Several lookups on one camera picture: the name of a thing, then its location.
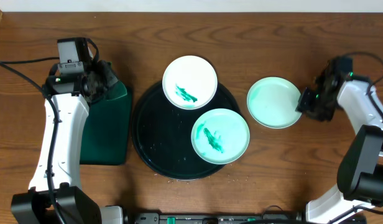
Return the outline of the stained white plate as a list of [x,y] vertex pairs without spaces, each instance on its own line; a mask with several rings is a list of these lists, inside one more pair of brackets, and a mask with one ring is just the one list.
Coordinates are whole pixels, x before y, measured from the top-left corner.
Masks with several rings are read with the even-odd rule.
[[246,151],[250,131],[237,112],[218,108],[205,112],[191,130],[191,144],[206,162],[223,165],[239,159]]
[[175,59],[162,78],[164,95],[171,104],[183,110],[196,110],[207,105],[217,87],[218,77],[213,66],[194,55]]
[[294,125],[302,115],[296,110],[300,96],[292,82],[280,77],[266,77],[250,87],[247,108],[259,124],[284,129]]

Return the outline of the green sponge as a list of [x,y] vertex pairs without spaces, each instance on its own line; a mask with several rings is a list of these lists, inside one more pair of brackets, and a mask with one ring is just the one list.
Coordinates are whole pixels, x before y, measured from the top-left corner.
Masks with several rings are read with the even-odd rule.
[[113,86],[109,87],[102,95],[102,100],[116,101],[128,95],[128,90],[123,82],[118,81]]

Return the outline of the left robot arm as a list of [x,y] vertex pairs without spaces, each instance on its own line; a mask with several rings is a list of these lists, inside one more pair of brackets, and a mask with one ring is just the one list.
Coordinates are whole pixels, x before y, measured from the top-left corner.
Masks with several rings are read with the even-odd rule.
[[45,131],[34,176],[26,193],[15,194],[18,223],[124,223],[120,206],[100,207],[81,189],[80,154],[90,102],[117,84],[111,64],[63,63],[60,74],[41,86]]

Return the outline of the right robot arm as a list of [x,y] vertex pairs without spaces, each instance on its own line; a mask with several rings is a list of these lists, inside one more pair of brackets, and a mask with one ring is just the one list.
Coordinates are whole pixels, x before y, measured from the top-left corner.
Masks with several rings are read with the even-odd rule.
[[307,88],[297,111],[319,121],[331,120],[336,108],[347,115],[355,137],[341,161],[336,185],[307,203],[307,223],[341,223],[361,211],[382,214],[383,104],[373,82],[350,68],[326,68]]

